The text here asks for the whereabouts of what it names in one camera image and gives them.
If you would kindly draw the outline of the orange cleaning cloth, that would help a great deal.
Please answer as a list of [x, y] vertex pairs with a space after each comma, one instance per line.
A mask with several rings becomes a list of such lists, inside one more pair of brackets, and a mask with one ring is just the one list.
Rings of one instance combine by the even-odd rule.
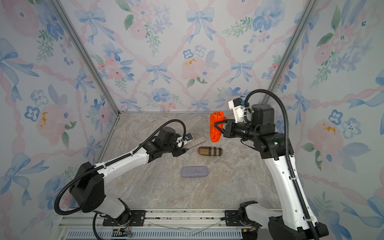
[[213, 112], [210, 115], [210, 138], [213, 143], [217, 143], [222, 136], [222, 133], [218, 127], [221, 128], [223, 123], [217, 124], [217, 126], [215, 126], [215, 124], [226, 119], [227, 118], [224, 116], [224, 111]]

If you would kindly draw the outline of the purple fabric eyeglass case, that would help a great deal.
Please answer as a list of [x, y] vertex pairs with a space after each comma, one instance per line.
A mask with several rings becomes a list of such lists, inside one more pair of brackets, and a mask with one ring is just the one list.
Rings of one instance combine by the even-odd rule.
[[201, 178], [209, 174], [209, 169], [205, 166], [184, 167], [181, 170], [183, 178]]

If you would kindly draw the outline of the grey eyeglass case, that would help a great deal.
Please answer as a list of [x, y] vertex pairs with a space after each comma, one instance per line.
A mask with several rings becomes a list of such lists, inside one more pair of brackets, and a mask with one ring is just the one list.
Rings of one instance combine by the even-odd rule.
[[191, 149], [199, 146], [207, 141], [207, 138], [203, 135], [194, 136], [194, 139], [185, 145], [186, 148]]

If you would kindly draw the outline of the plaid eyeglass case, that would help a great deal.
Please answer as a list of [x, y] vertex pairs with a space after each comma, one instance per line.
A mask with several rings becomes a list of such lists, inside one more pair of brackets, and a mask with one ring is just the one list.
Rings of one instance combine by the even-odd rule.
[[219, 147], [199, 147], [198, 153], [201, 156], [220, 157], [223, 155], [223, 149]]

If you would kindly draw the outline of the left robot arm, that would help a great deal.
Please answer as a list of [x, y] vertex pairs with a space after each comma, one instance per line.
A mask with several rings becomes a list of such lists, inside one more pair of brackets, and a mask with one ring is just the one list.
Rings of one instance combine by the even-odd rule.
[[171, 153], [173, 157], [178, 157], [186, 153], [188, 149], [185, 144], [193, 139], [192, 134], [186, 134], [183, 137], [174, 129], [163, 127], [138, 151], [129, 152], [124, 156], [96, 164], [94, 167], [81, 167], [77, 176], [97, 167], [101, 167], [101, 169], [76, 181], [69, 187], [69, 192], [82, 212], [105, 214], [122, 226], [131, 219], [131, 210], [123, 200], [107, 196], [106, 186], [117, 177], [136, 167], [148, 164], [162, 157], [163, 154]]

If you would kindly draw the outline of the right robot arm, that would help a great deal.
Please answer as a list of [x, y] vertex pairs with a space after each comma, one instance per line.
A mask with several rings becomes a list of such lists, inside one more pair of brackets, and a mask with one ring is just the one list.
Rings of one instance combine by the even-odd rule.
[[240, 205], [240, 218], [245, 224], [256, 223], [269, 230], [274, 240], [314, 240], [329, 235], [311, 210], [301, 183], [297, 179], [295, 158], [286, 134], [276, 132], [275, 111], [270, 105], [255, 104], [251, 119], [245, 121], [247, 109], [236, 101], [229, 102], [233, 119], [215, 123], [225, 138], [253, 142], [273, 177], [282, 213], [262, 207], [255, 201]]

